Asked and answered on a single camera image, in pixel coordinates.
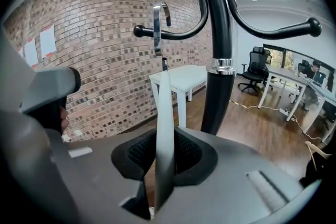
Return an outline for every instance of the white table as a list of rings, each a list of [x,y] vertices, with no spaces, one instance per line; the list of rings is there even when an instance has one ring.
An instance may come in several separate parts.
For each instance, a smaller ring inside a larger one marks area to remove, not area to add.
[[[300,92],[299,98],[297,99],[294,107],[292,108],[292,110],[290,111],[288,117],[286,118],[286,121],[289,121],[291,119],[291,117],[293,116],[296,108],[298,107],[298,105],[299,105],[299,103],[300,103],[300,101],[302,99],[302,96],[303,96],[303,93],[305,92],[307,83],[303,79],[301,79],[297,75],[295,75],[295,73],[293,73],[290,70],[287,70],[287,69],[284,69],[284,68],[279,68],[279,67],[274,67],[274,66],[267,65],[267,64],[265,66],[266,66],[266,68],[268,70],[268,74],[269,75],[268,75],[267,83],[266,83],[266,86],[265,86],[265,89],[264,89],[264,93],[263,93],[263,95],[261,97],[261,101],[259,102],[259,105],[258,105],[259,109],[263,105],[263,102],[265,100],[265,97],[266,97],[266,94],[267,94],[267,91],[268,91],[268,88],[269,88],[269,84],[271,82],[271,78],[272,77],[280,78],[280,79],[282,79],[284,81],[284,85],[282,86],[281,92],[279,93],[280,97],[283,95],[283,92],[285,90],[287,81],[292,81],[292,82],[294,82],[297,85],[295,95],[296,95],[299,87],[300,86],[302,87],[302,90]]]
[[[186,65],[168,69],[172,91],[177,93],[177,108],[179,110],[178,122],[182,127],[186,127],[186,102],[185,94],[188,93],[188,101],[191,101],[194,87],[206,82],[207,72],[204,66]],[[161,72],[149,76],[155,104],[158,107]]]
[[[320,114],[321,109],[324,105],[324,102],[327,101],[327,102],[331,103],[332,105],[336,106],[336,97],[335,97],[335,94],[330,92],[328,89],[323,89],[323,88],[317,86],[310,79],[305,78],[304,80],[307,82],[308,86],[311,87],[321,98],[321,102],[319,103],[316,111],[314,111],[313,120],[310,121],[309,124],[307,126],[305,126],[304,129],[303,129],[303,131],[306,133],[308,131],[308,129],[312,126],[314,120]],[[327,131],[327,133],[322,138],[323,142],[329,137],[329,135],[332,133],[332,131],[335,129],[335,127],[336,127],[336,121],[332,124],[329,131]]]

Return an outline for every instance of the brick wall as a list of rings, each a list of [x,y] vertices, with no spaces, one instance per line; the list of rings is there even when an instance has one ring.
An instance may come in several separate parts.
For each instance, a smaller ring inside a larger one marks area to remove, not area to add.
[[[148,75],[161,71],[161,59],[153,55],[151,38],[136,38],[132,31],[137,24],[153,26],[157,1],[167,2],[171,12],[172,27],[164,30],[186,31],[199,20],[198,0],[26,0],[6,21],[17,49],[35,38],[36,69],[79,70],[81,89],[67,103],[71,140],[114,135],[156,114]],[[57,50],[41,59],[39,33],[50,25]],[[210,22],[194,38],[164,40],[163,48],[169,68],[205,65],[211,57]]]

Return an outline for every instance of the wooden floor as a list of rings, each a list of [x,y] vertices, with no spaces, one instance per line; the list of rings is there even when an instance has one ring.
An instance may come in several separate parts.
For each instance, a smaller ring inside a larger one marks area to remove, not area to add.
[[[245,106],[258,105],[263,92],[255,96],[253,90],[250,93],[242,93],[238,89],[238,83],[248,82],[242,77],[236,77],[231,94],[231,100]],[[278,88],[269,91],[264,106],[271,108],[283,108],[289,106],[289,93],[285,92],[282,98],[276,98]],[[195,94],[191,102],[186,105],[186,127],[200,130],[205,101],[205,89]],[[311,112],[305,112],[301,106],[295,111],[299,123],[308,121]],[[174,108],[174,123],[178,125],[179,117],[177,107]],[[148,123],[149,126],[156,126],[156,120]],[[325,130],[321,122],[315,121],[308,131],[311,137],[322,137]],[[319,144],[319,140],[310,140],[300,130],[298,124],[293,121],[286,121],[286,117],[279,111],[267,108],[246,109],[233,103],[229,103],[223,123],[217,136],[224,137],[248,145],[265,158],[271,160],[279,168],[289,175],[299,180],[306,171],[306,164],[310,159],[310,154],[305,145],[305,141]],[[154,206],[154,173],[153,164],[145,177],[147,194],[150,206]]]

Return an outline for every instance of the metal hook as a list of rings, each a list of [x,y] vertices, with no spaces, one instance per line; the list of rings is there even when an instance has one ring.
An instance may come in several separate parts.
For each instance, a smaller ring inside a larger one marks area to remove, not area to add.
[[[166,17],[167,26],[171,26],[171,18],[169,8],[166,3],[162,2],[154,5],[154,21],[153,21],[153,37],[154,52],[156,56],[163,56],[161,52],[161,7],[163,7]]]

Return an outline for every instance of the white paper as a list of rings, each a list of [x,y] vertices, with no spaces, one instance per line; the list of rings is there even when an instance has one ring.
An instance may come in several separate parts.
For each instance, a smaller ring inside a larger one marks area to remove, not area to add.
[[[54,51],[56,51],[54,26],[46,28],[40,33],[41,42],[41,57],[49,57]]]
[[[82,133],[81,130],[75,130],[74,133],[75,133],[77,136],[81,136],[81,135],[83,135],[83,133]]]
[[[33,66],[38,63],[35,38],[25,45],[25,55],[27,64],[29,64],[29,66]]]
[[[22,58],[24,58],[24,57],[23,57],[23,48],[21,48],[21,49],[18,50],[17,52],[21,55]]]

